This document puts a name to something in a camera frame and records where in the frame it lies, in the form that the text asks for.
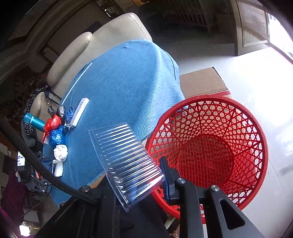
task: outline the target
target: red plastic basket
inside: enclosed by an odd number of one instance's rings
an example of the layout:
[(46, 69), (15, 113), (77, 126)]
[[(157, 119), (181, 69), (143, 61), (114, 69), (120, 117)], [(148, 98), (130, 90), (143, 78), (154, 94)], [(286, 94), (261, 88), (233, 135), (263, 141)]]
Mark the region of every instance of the red plastic basket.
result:
[[(268, 166), (265, 135), (253, 115), (225, 97), (197, 96), (165, 112), (146, 143), (158, 163), (166, 156), (170, 167), (195, 185), (218, 185), (240, 208), (260, 189)], [(169, 206), (161, 188), (157, 203), (179, 218), (180, 206)], [(201, 206), (202, 222), (205, 223)]]

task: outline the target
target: plastic tray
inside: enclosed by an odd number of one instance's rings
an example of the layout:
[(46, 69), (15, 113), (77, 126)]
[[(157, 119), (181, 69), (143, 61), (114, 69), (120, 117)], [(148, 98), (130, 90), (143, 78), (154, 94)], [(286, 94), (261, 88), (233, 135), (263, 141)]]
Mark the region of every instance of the plastic tray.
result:
[(164, 174), (128, 124), (89, 130), (107, 179), (126, 211), (164, 181)]

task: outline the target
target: beige chair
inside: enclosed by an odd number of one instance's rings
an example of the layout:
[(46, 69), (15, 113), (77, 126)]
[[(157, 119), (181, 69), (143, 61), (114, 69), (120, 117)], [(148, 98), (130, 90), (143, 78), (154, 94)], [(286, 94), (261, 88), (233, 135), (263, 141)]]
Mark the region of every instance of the beige chair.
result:
[[(137, 39), (152, 41), (147, 29), (134, 13), (126, 13), (109, 21), (93, 34), (90, 32), (81, 34), (53, 64), (47, 76), (48, 85), (58, 96), (63, 97), (71, 81), (85, 64), (117, 45)], [(50, 95), (50, 98), (59, 102), (59, 99), (53, 95)], [(30, 112), (47, 121), (50, 118), (47, 112), (49, 105), (54, 109), (57, 108), (56, 104), (46, 100), (44, 93), (39, 93)], [(42, 141), (43, 133), (37, 130), (37, 137)]]

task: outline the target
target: denim fabric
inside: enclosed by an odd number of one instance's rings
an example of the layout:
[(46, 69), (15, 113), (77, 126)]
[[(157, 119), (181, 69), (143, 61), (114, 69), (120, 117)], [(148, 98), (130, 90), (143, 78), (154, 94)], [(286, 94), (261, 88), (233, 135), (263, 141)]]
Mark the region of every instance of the denim fabric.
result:
[[(76, 109), (85, 97), (90, 101), (77, 126), (66, 133), (68, 158), (60, 177), (76, 189), (93, 183), (104, 173), (89, 129), (126, 122), (144, 140), (162, 114), (184, 100), (178, 65), (167, 52), (147, 40), (125, 42), (89, 62), (72, 81), (63, 105)], [(44, 155), (54, 156), (48, 145), (44, 146)], [(60, 204), (70, 195), (53, 188), (51, 197)]]

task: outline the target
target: red plastic bag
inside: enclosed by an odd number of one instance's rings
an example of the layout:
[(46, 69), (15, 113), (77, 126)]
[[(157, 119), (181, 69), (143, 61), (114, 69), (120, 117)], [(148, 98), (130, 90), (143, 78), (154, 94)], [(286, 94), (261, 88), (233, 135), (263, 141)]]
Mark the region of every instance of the red plastic bag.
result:
[(44, 132), (49, 135), (51, 130), (57, 129), (61, 125), (61, 118), (54, 114), (53, 118), (47, 120), (44, 126)]

